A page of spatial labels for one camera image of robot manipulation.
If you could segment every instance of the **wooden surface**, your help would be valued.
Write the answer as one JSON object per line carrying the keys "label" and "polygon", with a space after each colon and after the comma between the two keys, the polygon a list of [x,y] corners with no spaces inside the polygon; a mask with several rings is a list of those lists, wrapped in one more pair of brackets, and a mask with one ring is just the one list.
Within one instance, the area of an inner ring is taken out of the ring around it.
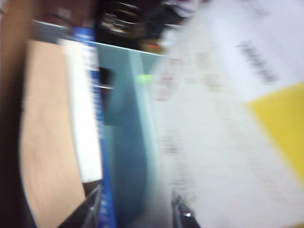
{"label": "wooden surface", "polygon": [[39,228],[55,228],[85,199],[72,142],[61,47],[29,42],[21,175]]}
{"label": "wooden surface", "polygon": [[32,0],[10,0],[0,19],[0,224],[31,227],[19,174],[19,120],[26,43],[32,31]]}

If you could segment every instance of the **blue book spine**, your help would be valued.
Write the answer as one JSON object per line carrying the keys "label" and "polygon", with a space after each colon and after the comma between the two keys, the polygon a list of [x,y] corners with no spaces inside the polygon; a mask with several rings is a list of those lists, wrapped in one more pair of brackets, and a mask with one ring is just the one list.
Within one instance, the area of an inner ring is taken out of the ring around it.
{"label": "blue book spine", "polygon": [[100,146],[102,149],[102,169],[103,179],[102,185],[102,202],[99,214],[98,228],[116,228],[116,219],[113,206],[112,188],[110,182],[109,164],[105,146],[105,126],[103,103],[101,99],[101,90],[96,87],[99,81],[99,65],[97,48],[92,41],[95,41],[95,33],[90,28],[75,27],[73,29],[74,40],[86,44],[85,57],[86,67],[90,71],[91,89],[95,105],[95,117],[98,126],[98,135]]}

